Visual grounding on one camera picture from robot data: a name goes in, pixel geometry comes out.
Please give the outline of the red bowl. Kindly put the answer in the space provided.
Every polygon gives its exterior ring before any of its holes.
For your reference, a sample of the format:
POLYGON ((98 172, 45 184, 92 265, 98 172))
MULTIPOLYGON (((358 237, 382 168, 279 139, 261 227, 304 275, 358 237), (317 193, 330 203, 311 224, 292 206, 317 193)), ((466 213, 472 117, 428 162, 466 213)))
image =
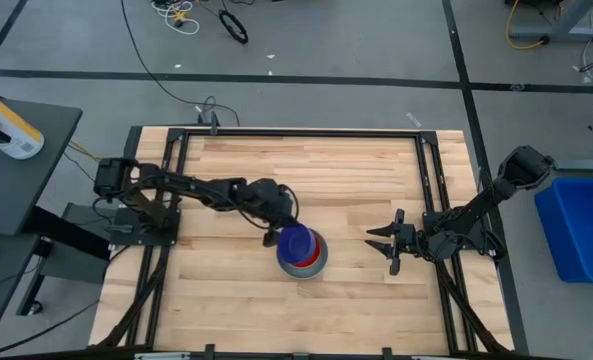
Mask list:
POLYGON ((290 241, 290 254, 295 259, 292 263, 297 268, 312 266, 321 256, 322 245, 319 236, 311 231, 307 237, 290 241))

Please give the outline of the black aluminium table frame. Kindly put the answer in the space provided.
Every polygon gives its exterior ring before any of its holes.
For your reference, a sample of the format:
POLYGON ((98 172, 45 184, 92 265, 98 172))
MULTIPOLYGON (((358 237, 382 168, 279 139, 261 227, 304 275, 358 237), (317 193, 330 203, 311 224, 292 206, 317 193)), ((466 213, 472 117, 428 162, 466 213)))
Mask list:
POLYGON ((191 359, 448 356, 482 342, 438 282, 403 255, 398 275, 368 245, 397 210, 421 225, 476 191, 459 131, 137 127, 126 147, 202 179, 273 178, 292 188, 302 223, 328 245, 322 272, 283 272, 262 231, 237 213, 180 202, 167 267, 126 343, 191 359))

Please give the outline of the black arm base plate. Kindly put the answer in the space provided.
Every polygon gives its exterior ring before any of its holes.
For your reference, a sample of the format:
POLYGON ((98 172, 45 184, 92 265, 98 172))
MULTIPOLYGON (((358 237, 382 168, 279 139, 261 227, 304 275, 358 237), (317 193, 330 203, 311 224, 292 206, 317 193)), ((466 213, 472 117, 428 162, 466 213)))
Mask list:
POLYGON ((146 220, 143 215, 120 208, 106 230, 115 245, 171 246, 177 242, 181 212, 167 209, 162 226, 146 220))

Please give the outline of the blue bowl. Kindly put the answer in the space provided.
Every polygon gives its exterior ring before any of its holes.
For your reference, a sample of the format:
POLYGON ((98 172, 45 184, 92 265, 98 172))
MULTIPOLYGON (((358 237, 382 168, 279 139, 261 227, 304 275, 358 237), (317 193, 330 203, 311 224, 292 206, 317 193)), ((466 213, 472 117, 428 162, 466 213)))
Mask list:
POLYGON ((286 227, 280 233, 278 259, 296 267, 311 265, 320 255, 320 245, 313 231, 304 225, 286 227))

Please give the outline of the grey desk leg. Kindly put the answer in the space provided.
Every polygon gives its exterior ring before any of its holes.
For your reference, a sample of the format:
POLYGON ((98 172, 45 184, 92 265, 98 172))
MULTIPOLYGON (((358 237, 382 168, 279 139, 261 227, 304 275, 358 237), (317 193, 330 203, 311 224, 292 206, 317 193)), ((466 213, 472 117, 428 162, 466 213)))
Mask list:
POLYGON ((514 26, 513 16, 520 2, 514 0, 505 25, 505 39, 514 49, 528 50, 551 42, 593 42, 593 25, 579 26, 593 11, 593 0, 572 0, 560 19, 548 26, 514 26))

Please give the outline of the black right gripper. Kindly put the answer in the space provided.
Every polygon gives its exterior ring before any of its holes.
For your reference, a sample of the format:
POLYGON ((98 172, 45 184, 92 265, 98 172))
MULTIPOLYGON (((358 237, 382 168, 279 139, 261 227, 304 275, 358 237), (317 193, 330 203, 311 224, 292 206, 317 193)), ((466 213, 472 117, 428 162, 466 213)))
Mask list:
POLYGON ((394 221, 389 225, 367 230, 370 235, 389 238, 392 236, 392 244, 382 243, 375 240, 366 240, 366 243, 381 253, 385 258, 391 258, 389 268, 390 275, 398 275, 401 269, 400 255, 411 254, 418 258, 423 256, 424 250, 419 239, 419 232, 413 224, 404 222, 405 212, 397 209, 394 221))

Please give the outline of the white wipes canister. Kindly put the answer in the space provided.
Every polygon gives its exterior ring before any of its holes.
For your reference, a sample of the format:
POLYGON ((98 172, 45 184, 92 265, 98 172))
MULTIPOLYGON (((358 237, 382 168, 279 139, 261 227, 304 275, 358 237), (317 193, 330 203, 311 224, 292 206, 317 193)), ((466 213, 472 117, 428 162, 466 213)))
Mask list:
POLYGON ((37 155, 45 143, 43 134, 0 100, 0 151, 25 160, 37 155))

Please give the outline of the black side table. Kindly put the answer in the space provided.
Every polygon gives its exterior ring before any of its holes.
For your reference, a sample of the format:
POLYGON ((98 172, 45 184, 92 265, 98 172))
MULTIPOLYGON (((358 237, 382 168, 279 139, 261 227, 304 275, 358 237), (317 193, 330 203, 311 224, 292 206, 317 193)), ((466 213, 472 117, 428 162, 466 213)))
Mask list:
POLYGON ((0 235, 12 236, 22 231, 83 111, 75 107, 11 99, 5 99, 3 103, 45 138, 40 152, 26 160, 15 160, 0 151, 0 235))

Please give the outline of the light grey bowl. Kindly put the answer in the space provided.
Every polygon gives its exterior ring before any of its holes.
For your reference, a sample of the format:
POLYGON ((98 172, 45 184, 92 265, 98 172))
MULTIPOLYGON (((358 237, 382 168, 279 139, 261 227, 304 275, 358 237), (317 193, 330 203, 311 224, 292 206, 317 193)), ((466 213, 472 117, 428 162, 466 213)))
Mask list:
POLYGON ((283 272, 286 275, 288 275, 294 279, 306 280, 306 279, 312 279, 312 278, 319 276, 323 272, 323 269, 325 268, 327 261, 328 261, 329 250, 328 250, 328 246, 327 246, 325 239, 317 231, 315 231, 311 228, 309 228, 309 229, 314 231, 319 236, 320 244, 322 245, 321 256, 312 266, 309 266, 306 268, 297 268, 291 264, 288 264, 282 260, 279 260, 278 255, 277 255, 277 250, 276 250, 276 258, 277 258, 279 266, 281 267, 281 269, 283 270, 283 272))

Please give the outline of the blue plastic bin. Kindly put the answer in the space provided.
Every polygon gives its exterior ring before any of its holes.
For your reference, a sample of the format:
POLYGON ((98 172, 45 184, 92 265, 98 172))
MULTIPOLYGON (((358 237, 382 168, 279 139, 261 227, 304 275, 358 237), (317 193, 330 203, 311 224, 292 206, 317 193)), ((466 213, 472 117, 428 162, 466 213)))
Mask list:
POLYGON ((535 205, 559 278, 593 283, 593 178, 557 178, 535 205))

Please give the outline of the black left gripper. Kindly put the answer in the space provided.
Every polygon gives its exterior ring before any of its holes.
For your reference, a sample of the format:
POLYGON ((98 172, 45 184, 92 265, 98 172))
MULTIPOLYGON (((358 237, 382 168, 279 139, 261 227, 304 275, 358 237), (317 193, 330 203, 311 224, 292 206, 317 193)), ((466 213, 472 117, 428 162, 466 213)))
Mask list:
POLYGON ((262 245, 266 248, 279 242, 279 232, 275 229, 299 225, 299 202, 295 193, 273 179, 261 178, 247 184, 240 193, 240 209, 273 228, 263 236, 262 245))

